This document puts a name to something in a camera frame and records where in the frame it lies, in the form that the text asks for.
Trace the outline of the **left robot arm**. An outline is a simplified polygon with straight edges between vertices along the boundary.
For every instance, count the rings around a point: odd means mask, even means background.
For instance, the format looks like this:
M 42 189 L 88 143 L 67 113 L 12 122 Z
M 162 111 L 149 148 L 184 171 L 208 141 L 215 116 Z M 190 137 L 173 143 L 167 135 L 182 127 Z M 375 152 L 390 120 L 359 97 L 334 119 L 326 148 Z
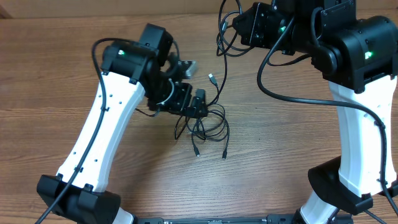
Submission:
M 108 192 L 112 162 L 126 126 L 142 100 L 150 110 L 188 118 L 208 114 L 204 90 L 187 83 L 192 60 L 172 53 L 174 38 L 153 24 L 135 42 L 108 38 L 93 106 L 81 133 L 55 175 L 43 175 L 37 193 L 54 213 L 76 223 L 134 223 L 119 195 Z

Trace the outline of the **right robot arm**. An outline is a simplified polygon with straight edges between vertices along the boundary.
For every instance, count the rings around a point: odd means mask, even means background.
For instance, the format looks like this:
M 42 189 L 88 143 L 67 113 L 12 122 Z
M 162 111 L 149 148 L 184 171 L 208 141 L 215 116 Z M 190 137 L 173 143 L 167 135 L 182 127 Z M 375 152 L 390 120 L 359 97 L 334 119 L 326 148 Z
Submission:
M 356 17 L 343 1 L 256 2 L 233 19 L 241 43 L 269 55 L 297 52 L 329 83 L 331 100 L 273 93 L 282 101 L 335 106 L 341 155 L 308 171 L 312 194 L 285 223 L 351 223 L 369 213 L 373 196 L 397 195 L 391 153 L 391 110 L 397 86 L 397 26 L 387 17 Z

